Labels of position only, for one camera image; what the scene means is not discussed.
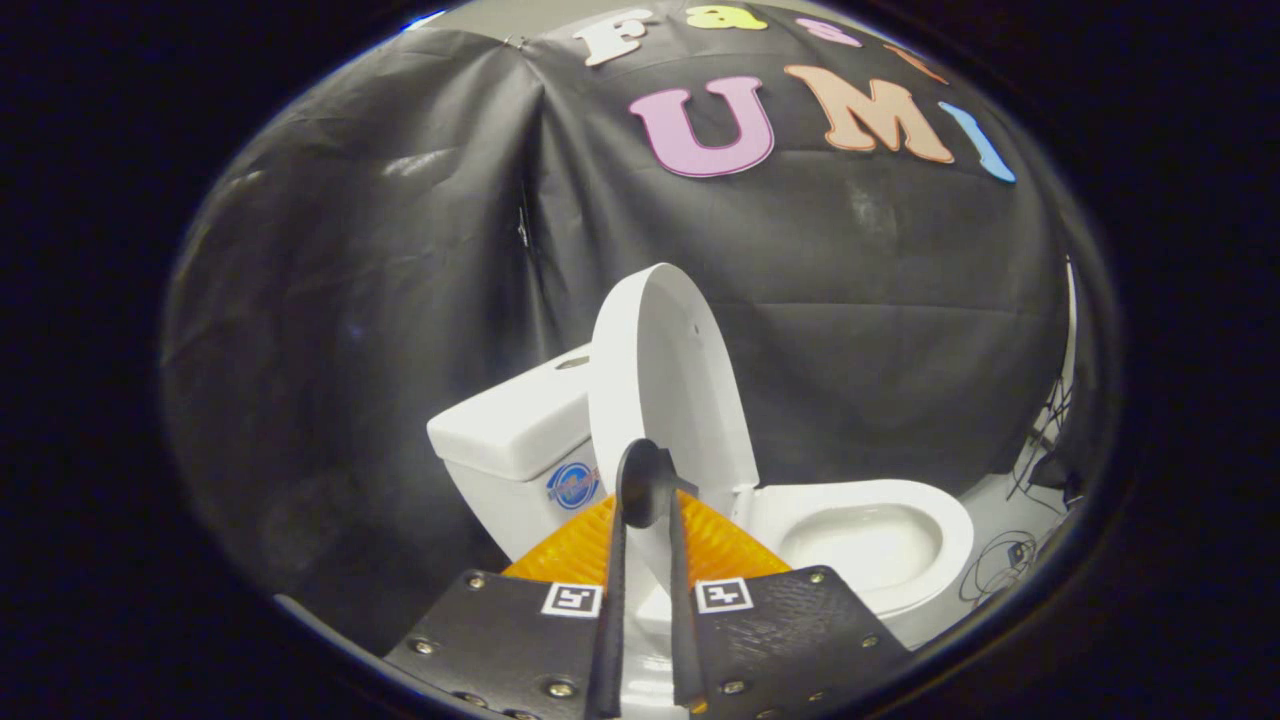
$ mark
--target bolt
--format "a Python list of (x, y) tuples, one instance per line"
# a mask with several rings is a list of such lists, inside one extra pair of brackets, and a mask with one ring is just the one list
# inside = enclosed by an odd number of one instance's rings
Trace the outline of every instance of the bolt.
[(568, 683), (552, 683), (550, 685), (547, 685), (547, 694), (552, 697), (573, 697), (573, 693), (576, 692), (577, 688)]
[(489, 703), (484, 701), (483, 697), (471, 693), (453, 693), (454, 696), (470, 702), (471, 705), (477, 705), (480, 707), (489, 707)]

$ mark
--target black wire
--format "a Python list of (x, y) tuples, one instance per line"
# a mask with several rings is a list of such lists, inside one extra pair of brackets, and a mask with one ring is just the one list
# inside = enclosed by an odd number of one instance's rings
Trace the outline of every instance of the black wire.
[[(1068, 392), (1068, 395), (1070, 395), (1070, 392), (1071, 392), (1070, 388), (1068, 388), (1066, 392)], [(1018, 492), (1019, 489), (1023, 489), (1023, 480), (1028, 477), (1028, 474), (1030, 473), (1032, 466), (1036, 464), (1036, 454), (1039, 452), (1039, 450), (1041, 450), (1041, 441), (1044, 439), (1044, 432), (1048, 429), (1050, 423), (1052, 423), (1055, 419), (1057, 419), (1064, 413), (1066, 413), (1066, 410), (1070, 406), (1071, 406), (1070, 402), (1066, 402), (1065, 405), (1061, 405), (1057, 410), (1053, 411), (1052, 415), (1048, 416), (1048, 419), (1044, 420), (1044, 427), (1042, 427), (1039, 429), (1039, 433), (1036, 436), (1036, 439), (1032, 442), (1032, 455), (1030, 455), (1030, 457), (1027, 459), (1027, 462), (1023, 465), (1021, 471), (1019, 471), (1016, 474), (1016, 477), (1014, 478), (1014, 487), (1009, 488), (1009, 493), (1005, 496), (1005, 502), (1009, 502), (1009, 500), (1014, 497), (1015, 492)], [(1023, 495), (1027, 495), (1025, 489), (1023, 489)], [(1046, 505), (1046, 503), (1041, 502), (1039, 500), (1036, 500), (1030, 495), (1027, 495), (1027, 497), (1030, 498), (1030, 500), (1033, 500), (1033, 501), (1036, 501), (1036, 502), (1039, 502), (1041, 505), (1044, 505), (1044, 507), (1048, 507), (1053, 512), (1057, 512), (1059, 515), (1061, 515), (1061, 512), (1059, 512), (1057, 509), (1055, 509), (1052, 505)]]
[[(1028, 539), (1025, 539), (1025, 541), (1005, 541), (1005, 542), (1001, 542), (1001, 543), (996, 544), (997, 541), (1000, 541), (1000, 538), (1002, 538), (1005, 536), (1012, 536), (1012, 534), (1027, 536)], [(979, 565), (982, 564), (982, 559), (986, 557), (987, 553), (989, 553), (992, 550), (995, 550), (997, 547), (1004, 547), (1006, 544), (1030, 544), (1032, 553), (1034, 555), (1036, 536), (1032, 534), (1032, 533), (1029, 533), (1029, 532), (1027, 532), (1027, 530), (1005, 530), (1005, 532), (1000, 533), (998, 536), (991, 538), (991, 541), (987, 542), (987, 544), (982, 548), (982, 551), (978, 552), (978, 557), (973, 562), (969, 564), (969, 569), (965, 570), (964, 577), (960, 579), (960, 587), (957, 588), (956, 596), (960, 598), (961, 602), (973, 602), (973, 601), (980, 600), (983, 597), (983, 589), (978, 584), (978, 577), (979, 577), (978, 575), (978, 569), (979, 569)], [(965, 583), (969, 582), (969, 575), (970, 574), (973, 575), (973, 587), (977, 588), (978, 593), (979, 593), (977, 597), (965, 597), (964, 596), (964, 585), (965, 585)]]

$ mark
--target white toilet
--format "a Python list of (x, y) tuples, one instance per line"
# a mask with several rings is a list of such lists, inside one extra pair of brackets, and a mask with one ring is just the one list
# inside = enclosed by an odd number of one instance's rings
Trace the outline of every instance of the white toilet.
[[(573, 363), (585, 356), (589, 361)], [(428, 430), (462, 496), (512, 560), (613, 492), (622, 452), (640, 437), (671, 451), (677, 473), (698, 486), (703, 502), (792, 568), (832, 566), (881, 619), (941, 593), (973, 547), (964, 506), (923, 483), (759, 488), (719, 327), (692, 281), (668, 264), (613, 288), (590, 346), (447, 410)], [(567, 493), (571, 502), (548, 495), (553, 475), (572, 462), (598, 466), (603, 486), (596, 491), (589, 483), (591, 495), (576, 506), (586, 492), (581, 486)], [(663, 534), (632, 532), (628, 541), (666, 587)], [(669, 633), (666, 594), (654, 589), (640, 603), (637, 619), (646, 629), (662, 632), (666, 624)]]

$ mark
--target cable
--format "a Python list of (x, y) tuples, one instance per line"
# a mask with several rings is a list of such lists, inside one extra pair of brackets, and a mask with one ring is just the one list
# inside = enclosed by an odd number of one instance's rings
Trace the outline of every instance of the cable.
[[(1021, 539), (1021, 541), (1004, 541), (1004, 542), (1001, 542), (1001, 539), (1000, 539), (1002, 537), (1015, 536), (1015, 534), (1016, 536), (1024, 536), (1027, 539)], [(1025, 570), (1027, 568), (1030, 568), (1030, 559), (1034, 557), (1034, 555), (1037, 553), (1037, 547), (1038, 547), (1036, 536), (1032, 534), (1032, 533), (1029, 533), (1029, 532), (1027, 532), (1027, 530), (1005, 530), (1005, 532), (1000, 533), (998, 536), (991, 538), (991, 541), (987, 542), (987, 544), (982, 548), (982, 551), (978, 552), (978, 557), (973, 562), (969, 564), (969, 568), (965, 570), (964, 577), (960, 578), (960, 587), (957, 588), (957, 593), (956, 594), (957, 594), (957, 597), (960, 598), (961, 602), (975, 602), (975, 601), (983, 598), (986, 594), (989, 594), (989, 593), (983, 592), (983, 585), (978, 583), (978, 579), (982, 577), (982, 571), (980, 571), (982, 570), (982, 560), (992, 550), (995, 550), (997, 547), (1004, 547), (1006, 544), (1029, 546), (1030, 552), (1027, 556), (1028, 559), (1024, 560), (1023, 562), (1019, 562), (1018, 565), (1023, 566), (1021, 568), (1023, 570)], [(978, 596), (975, 596), (975, 597), (965, 597), (965, 593), (964, 593), (964, 587), (969, 582), (969, 577), (970, 575), (973, 575), (973, 585), (978, 591)]]
[[(1056, 393), (1056, 388), (1057, 388), (1057, 382), (1056, 380), (1053, 383), (1053, 387), (1055, 387), (1053, 393)], [(1030, 457), (1028, 457), (1027, 462), (1023, 464), (1021, 471), (1016, 473), (1016, 475), (1014, 478), (1014, 487), (1009, 488), (1009, 493), (1005, 496), (1005, 502), (1009, 502), (1014, 497), (1014, 493), (1018, 492), (1019, 489), (1021, 489), (1023, 495), (1025, 495), (1028, 500), (1030, 500), (1033, 502), (1037, 502), (1039, 505), (1043, 505), (1044, 507), (1048, 507), (1050, 510), (1052, 510), (1057, 515), (1062, 514), (1056, 507), (1053, 507), (1052, 505), (1048, 505), (1046, 502), (1042, 502), (1042, 501), (1036, 500), (1034, 497), (1032, 497), (1028, 493), (1028, 491), (1023, 487), (1023, 479), (1028, 478), (1032, 466), (1036, 464), (1036, 455), (1041, 450), (1041, 442), (1044, 439), (1044, 432), (1048, 429), (1048, 427), (1050, 427), (1051, 423), (1053, 423), (1056, 419), (1059, 419), (1071, 406), (1070, 401), (1066, 400), (1070, 395), (1071, 395), (1071, 388), (1068, 388), (1066, 393), (1062, 396), (1064, 405), (1061, 405), (1056, 410), (1053, 410), (1053, 413), (1048, 416), (1048, 419), (1044, 420), (1044, 425), (1041, 427), (1039, 432), (1036, 436), (1036, 439), (1032, 441), (1032, 443), (1030, 443), (1030, 446), (1032, 446)]]

